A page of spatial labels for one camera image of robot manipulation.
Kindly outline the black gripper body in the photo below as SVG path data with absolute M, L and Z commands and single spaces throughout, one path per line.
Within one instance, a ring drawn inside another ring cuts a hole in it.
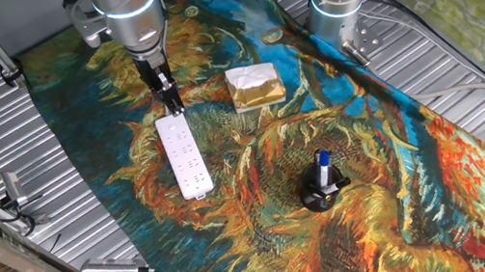
M 154 53 L 144 59 L 135 58 L 133 61 L 139 71 L 141 79 L 153 91 L 167 91 L 171 88 L 171 70 L 167 57 L 163 52 Z

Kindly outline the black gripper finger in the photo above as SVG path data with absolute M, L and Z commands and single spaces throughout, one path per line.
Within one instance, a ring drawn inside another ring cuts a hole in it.
M 176 91 L 174 87 L 168 88 L 168 90 L 155 89 L 152 91 L 152 93 L 154 94 L 154 98 L 160 103 L 163 103 L 172 115 L 179 113 Z
M 173 116 L 182 114 L 184 110 L 184 104 L 179 96 L 178 85 L 176 82 L 169 81 L 167 78 L 162 82 L 165 105 L 172 112 Z

